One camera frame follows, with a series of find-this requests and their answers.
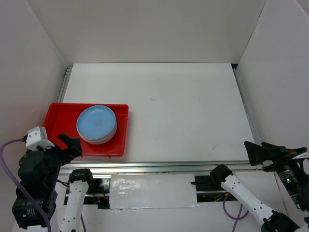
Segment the cream plate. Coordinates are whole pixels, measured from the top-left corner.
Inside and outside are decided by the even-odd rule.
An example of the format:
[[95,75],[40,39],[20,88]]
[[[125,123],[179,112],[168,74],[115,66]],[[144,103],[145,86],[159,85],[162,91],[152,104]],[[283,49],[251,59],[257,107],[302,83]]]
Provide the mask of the cream plate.
[[81,130],[77,131],[79,136],[89,144],[101,145],[110,141],[116,134],[117,123],[113,127],[111,126],[81,126]]

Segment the blue plate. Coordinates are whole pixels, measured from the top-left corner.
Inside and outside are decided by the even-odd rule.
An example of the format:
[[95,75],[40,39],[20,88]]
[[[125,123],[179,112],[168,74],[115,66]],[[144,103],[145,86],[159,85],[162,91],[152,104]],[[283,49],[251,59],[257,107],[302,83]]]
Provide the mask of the blue plate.
[[85,109],[78,117],[78,134],[89,141],[99,141],[113,137],[117,130],[117,119],[113,110],[104,105],[94,105]]

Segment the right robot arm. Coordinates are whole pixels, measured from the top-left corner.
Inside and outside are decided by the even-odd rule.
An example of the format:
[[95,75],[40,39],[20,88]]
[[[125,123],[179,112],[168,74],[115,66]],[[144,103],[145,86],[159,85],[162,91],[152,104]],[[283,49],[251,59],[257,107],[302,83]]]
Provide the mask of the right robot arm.
[[[211,151],[211,159],[214,160],[216,164],[224,163],[224,161],[232,161],[234,163],[240,163],[240,160],[246,160],[244,158],[245,151],[242,148],[241,155],[242,158],[237,158],[238,155],[233,154],[233,150],[228,149],[218,149],[214,147]],[[288,199],[288,194],[286,190],[283,189],[283,185],[279,184],[279,179],[270,173],[265,173],[262,171],[233,171],[240,182],[259,200],[263,203],[272,207],[273,209],[280,211],[287,216],[289,216],[295,223],[300,227],[308,226],[304,217],[308,217],[308,212],[300,212],[292,206],[293,202]],[[210,223],[207,232],[231,232],[234,224],[234,220],[229,218],[223,210],[222,202],[212,202],[206,203],[207,212],[206,219]],[[227,202],[227,211],[237,216],[239,212],[240,203],[239,202]],[[253,216],[249,214],[245,219],[240,220],[237,223],[236,232],[260,232],[261,229],[258,223],[255,221]]]

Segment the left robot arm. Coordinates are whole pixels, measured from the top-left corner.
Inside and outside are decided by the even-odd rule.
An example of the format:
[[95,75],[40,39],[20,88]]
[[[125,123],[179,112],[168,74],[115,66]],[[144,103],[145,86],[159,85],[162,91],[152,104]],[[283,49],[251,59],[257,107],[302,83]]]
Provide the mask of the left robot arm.
[[22,141],[26,154],[19,161],[13,215],[20,228],[29,232],[79,232],[85,228],[82,210],[86,193],[93,191],[95,180],[89,169],[73,170],[69,175],[69,196],[60,225],[56,218],[56,184],[60,168],[82,155],[81,140],[62,133],[56,144],[33,131]]

